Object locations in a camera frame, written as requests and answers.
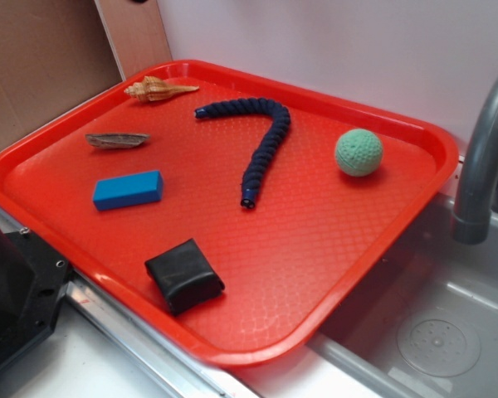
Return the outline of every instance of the brown cardboard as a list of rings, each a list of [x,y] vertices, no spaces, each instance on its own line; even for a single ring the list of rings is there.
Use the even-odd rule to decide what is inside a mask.
[[[92,0],[0,2],[0,150],[120,81]]]
[[[96,4],[125,79],[172,60],[156,1],[97,0]]]

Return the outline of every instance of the blue foam block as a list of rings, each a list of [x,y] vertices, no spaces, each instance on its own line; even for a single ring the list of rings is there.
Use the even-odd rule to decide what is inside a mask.
[[[99,180],[94,190],[94,205],[98,210],[109,210],[160,201],[163,185],[158,171]]]

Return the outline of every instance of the sink basin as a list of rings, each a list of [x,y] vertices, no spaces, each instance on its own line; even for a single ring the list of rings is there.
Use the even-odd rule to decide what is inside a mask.
[[[381,396],[498,397],[498,216],[462,245],[451,208],[437,195],[310,343]]]

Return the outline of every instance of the green ball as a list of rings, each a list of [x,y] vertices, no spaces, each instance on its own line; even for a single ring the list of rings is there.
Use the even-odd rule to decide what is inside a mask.
[[[383,146],[380,139],[365,129],[353,129],[339,137],[335,160],[339,168],[353,177],[367,176],[380,166]]]

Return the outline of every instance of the sink drain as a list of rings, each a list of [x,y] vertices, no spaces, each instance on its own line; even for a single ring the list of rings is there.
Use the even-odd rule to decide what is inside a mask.
[[[442,310],[414,313],[398,330],[407,363],[430,376],[465,373],[480,357],[480,339],[467,323]]]

